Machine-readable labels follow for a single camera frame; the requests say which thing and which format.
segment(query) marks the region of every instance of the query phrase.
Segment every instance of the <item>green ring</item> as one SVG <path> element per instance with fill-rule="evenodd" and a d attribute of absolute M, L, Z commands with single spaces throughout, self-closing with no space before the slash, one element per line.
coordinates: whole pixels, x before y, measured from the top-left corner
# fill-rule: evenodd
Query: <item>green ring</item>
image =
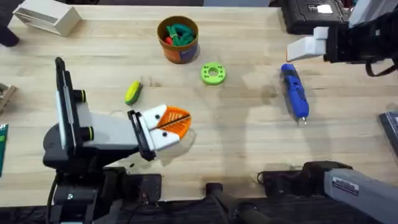
<path fill-rule="evenodd" d="M 214 71 L 217 75 L 209 75 L 210 71 Z M 226 70 L 224 66 L 217 62 L 210 62 L 201 68 L 201 80 L 207 85 L 219 85 L 226 77 Z"/>

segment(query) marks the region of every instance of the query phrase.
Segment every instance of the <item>green toy piece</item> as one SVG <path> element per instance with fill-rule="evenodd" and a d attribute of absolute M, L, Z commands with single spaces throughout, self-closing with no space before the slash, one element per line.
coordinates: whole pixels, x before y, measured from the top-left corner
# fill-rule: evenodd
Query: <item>green toy piece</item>
<path fill-rule="evenodd" d="M 166 27 L 169 36 L 173 40 L 174 46 L 184 46 L 191 44 L 195 40 L 194 33 L 191 28 L 183 24 L 174 24 Z"/>
<path fill-rule="evenodd" d="M 217 75 L 210 75 L 209 72 L 216 72 Z M 226 70 L 217 62 L 210 62 L 201 68 L 201 80 L 207 85 L 219 85 L 225 80 Z"/>
<path fill-rule="evenodd" d="M 180 38 L 180 44 L 181 46 L 191 44 L 193 40 L 194 38 L 189 33 L 184 33 Z"/>
<path fill-rule="evenodd" d="M 178 36 L 177 31 L 175 31 L 174 26 L 167 26 L 166 29 L 173 40 L 174 46 L 180 46 L 180 37 Z"/>
<path fill-rule="evenodd" d="M 193 30 L 184 24 L 174 24 L 173 27 L 180 35 L 187 34 L 193 36 Z"/>

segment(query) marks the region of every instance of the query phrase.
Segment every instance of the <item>wooden table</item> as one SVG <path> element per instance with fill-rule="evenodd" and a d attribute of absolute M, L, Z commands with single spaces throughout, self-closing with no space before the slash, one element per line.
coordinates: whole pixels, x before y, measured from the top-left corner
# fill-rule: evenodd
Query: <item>wooden table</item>
<path fill-rule="evenodd" d="M 28 28 L 15 18 L 10 28 L 22 40 L 0 47 L 0 79 L 19 89 L 0 117 L 9 123 L 0 206 L 46 203 L 54 170 L 44 167 L 42 141 L 57 122 L 56 56 L 72 73 L 74 87 L 88 94 L 94 112 L 127 119 L 123 102 L 134 80 L 144 89 L 134 109 L 165 103 L 191 112 L 192 130 L 179 144 L 148 163 L 138 155 L 115 165 L 133 173 L 161 173 L 162 199 L 203 196 L 207 182 L 224 183 L 239 197 L 263 197 L 257 172 L 284 170 L 307 161 L 335 160 L 398 185 L 398 166 L 376 116 L 398 103 L 396 74 L 369 78 L 363 65 L 295 63 L 311 107 L 308 125 L 289 115 L 280 66 L 287 44 L 280 9 L 222 7 L 77 6 L 81 21 L 67 37 Z M 158 23 L 182 14 L 197 22 L 200 55 L 187 65 L 163 56 Z M 220 86 L 206 86 L 200 68 L 223 64 Z"/>

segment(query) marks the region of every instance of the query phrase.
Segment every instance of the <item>black mount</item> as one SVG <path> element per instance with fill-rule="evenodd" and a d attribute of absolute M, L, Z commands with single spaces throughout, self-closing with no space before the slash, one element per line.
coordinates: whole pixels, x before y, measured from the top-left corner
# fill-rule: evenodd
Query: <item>black mount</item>
<path fill-rule="evenodd" d="M 236 199 L 223 192 L 223 185 L 219 183 L 206 184 L 206 197 L 211 197 L 226 217 L 229 223 L 248 224 L 289 224 L 290 222 L 280 218 L 269 218 L 262 214 L 255 204 Z"/>
<path fill-rule="evenodd" d="M 161 195 L 159 174 L 127 175 L 123 167 L 104 168 L 78 175 L 57 174 L 50 222 L 82 222 L 102 219 L 116 223 L 122 201 L 156 202 Z"/>
<path fill-rule="evenodd" d="M 325 194 L 325 172 L 332 169 L 352 169 L 334 161 L 306 162 L 302 170 L 262 171 L 262 184 L 267 197 L 281 199 L 285 195 L 309 197 Z"/>

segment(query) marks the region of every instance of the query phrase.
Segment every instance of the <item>cup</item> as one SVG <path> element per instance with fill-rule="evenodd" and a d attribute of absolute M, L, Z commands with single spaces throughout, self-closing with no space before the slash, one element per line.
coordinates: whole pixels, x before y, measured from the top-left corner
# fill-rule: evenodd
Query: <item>cup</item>
<path fill-rule="evenodd" d="M 195 34 L 195 39 L 184 46 L 173 46 L 166 43 L 164 40 L 169 36 L 166 27 L 174 24 L 183 24 L 192 29 Z M 164 19 L 157 27 L 157 37 L 163 48 L 164 55 L 173 63 L 188 63 L 191 62 L 198 54 L 198 26 L 191 19 L 184 16 L 172 16 Z"/>

